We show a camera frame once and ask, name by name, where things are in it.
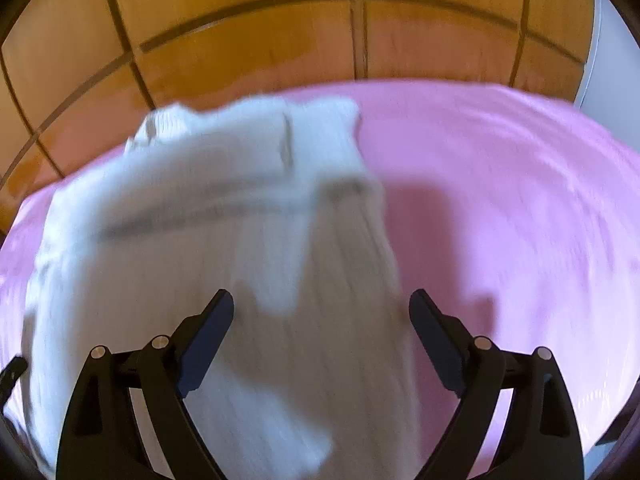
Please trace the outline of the white knitted sweater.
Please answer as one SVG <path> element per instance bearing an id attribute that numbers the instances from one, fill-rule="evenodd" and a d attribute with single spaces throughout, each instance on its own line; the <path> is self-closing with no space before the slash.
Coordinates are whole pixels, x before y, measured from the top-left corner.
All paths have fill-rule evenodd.
<path id="1" fill-rule="evenodd" d="M 54 471 L 89 351 L 134 350 L 227 289 L 235 315 L 186 406 L 235 479 L 405 479 L 416 386 L 383 190 L 358 105 L 258 96 L 149 114 L 56 192 L 25 299 L 28 435 Z"/>

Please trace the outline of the pink bed cover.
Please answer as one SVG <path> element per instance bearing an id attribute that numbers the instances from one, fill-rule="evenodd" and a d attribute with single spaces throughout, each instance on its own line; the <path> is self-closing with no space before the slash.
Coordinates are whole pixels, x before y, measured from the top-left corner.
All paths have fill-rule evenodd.
<path id="1" fill-rule="evenodd" d="M 409 478 L 456 405 L 410 326 L 416 289 L 503 349 L 548 347 L 592 448 L 639 376 L 638 154 L 570 103 L 491 84 L 378 81 L 273 97 L 330 96 L 358 105 L 357 148 L 383 190 L 416 386 L 420 466 Z M 27 359 L 26 292 L 54 194 L 125 150 L 24 203 L 1 252 L 3 351 Z"/>

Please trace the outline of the wooden panelled headboard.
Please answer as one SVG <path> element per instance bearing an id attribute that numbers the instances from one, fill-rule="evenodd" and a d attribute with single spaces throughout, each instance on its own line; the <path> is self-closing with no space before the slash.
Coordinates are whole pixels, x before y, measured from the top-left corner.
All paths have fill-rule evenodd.
<path id="1" fill-rule="evenodd" d="M 596 0 L 14 0 L 1 15 L 1 225 L 154 108 L 325 81 L 496 82 L 573 99 Z"/>

